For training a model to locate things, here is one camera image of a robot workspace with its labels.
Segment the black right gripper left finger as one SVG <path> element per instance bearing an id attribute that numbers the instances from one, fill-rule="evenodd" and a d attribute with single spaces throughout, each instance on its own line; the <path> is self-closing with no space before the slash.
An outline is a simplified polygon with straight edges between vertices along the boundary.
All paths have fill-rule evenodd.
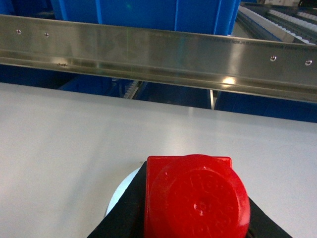
<path id="1" fill-rule="evenodd" d="M 143 238 L 147 163 L 144 162 L 110 213 L 90 238 Z"/>

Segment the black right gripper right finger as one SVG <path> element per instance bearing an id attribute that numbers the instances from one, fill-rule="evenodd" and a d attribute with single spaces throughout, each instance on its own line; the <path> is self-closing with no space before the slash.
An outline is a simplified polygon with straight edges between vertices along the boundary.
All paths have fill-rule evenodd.
<path id="1" fill-rule="evenodd" d="M 245 238 L 292 238 L 251 199 L 250 224 Z"/>

